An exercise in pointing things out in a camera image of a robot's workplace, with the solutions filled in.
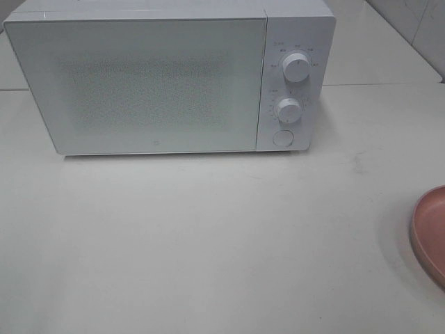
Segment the upper white power knob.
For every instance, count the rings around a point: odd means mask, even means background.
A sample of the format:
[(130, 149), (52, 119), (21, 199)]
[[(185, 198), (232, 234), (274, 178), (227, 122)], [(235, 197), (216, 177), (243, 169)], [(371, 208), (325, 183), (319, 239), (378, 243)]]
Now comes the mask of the upper white power knob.
[(282, 61), (282, 71), (288, 82), (304, 81), (309, 76), (310, 71), (308, 56), (300, 50), (291, 52)]

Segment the white microwave door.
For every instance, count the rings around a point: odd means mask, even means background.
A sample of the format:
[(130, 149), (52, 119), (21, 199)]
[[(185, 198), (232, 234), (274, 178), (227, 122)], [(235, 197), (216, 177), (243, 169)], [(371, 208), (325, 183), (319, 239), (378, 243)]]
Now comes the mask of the white microwave door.
[(10, 22), (56, 151), (256, 147), (264, 19)]

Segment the round white door button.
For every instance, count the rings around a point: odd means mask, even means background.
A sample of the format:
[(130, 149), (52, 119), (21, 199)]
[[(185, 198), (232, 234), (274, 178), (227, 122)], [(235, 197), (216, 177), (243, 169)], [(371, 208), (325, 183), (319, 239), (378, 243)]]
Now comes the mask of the round white door button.
[(289, 130), (280, 130), (273, 136), (273, 142), (276, 146), (289, 147), (294, 140), (294, 135)]

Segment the white microwave oven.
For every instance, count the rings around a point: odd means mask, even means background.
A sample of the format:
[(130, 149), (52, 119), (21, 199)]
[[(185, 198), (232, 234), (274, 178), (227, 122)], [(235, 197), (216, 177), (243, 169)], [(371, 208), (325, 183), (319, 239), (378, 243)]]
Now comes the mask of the white microwave oven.
[[(314, 130), (336, 25), (332, 11), (323, 1), (25, 1), (3, 21), (3, 29), (8, 37), (6, 25), (10, 22), (223, 19), (264, 19), (266, 25), (256, 147), (249, 151), (218, 152), (306, 150)], [(282, 61), (297, 50), (308, 56), (310, 71), (304, 81), (291, 83), (284, 78)], [(301, 118), (292, 124), (280, 122), (275, 115), (278, 103), (286, 98), (297, 99), (302, 107)], [(294, 140), (289, 147), (274, 144), (273, 136), (280, 130), (293, 133)]]

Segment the pink round plate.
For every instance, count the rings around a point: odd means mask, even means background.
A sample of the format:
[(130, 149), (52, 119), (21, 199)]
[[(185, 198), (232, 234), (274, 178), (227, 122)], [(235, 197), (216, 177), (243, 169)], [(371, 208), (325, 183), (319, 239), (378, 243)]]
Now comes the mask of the pink round plate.
[(444, 290), (444, 185), (427, 191), (416, 202), (410, 243), (423, 270)]

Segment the lower white timer knob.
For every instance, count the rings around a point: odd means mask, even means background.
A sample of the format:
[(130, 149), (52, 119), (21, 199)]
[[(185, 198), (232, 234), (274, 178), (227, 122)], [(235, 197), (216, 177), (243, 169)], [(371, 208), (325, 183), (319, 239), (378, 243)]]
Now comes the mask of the lower white timer knob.
[(278, 120), (284, 124), (292, 124), (302, 116), (302, 107), (297, 99), (286, 98), (281, 100), (275, 110)]

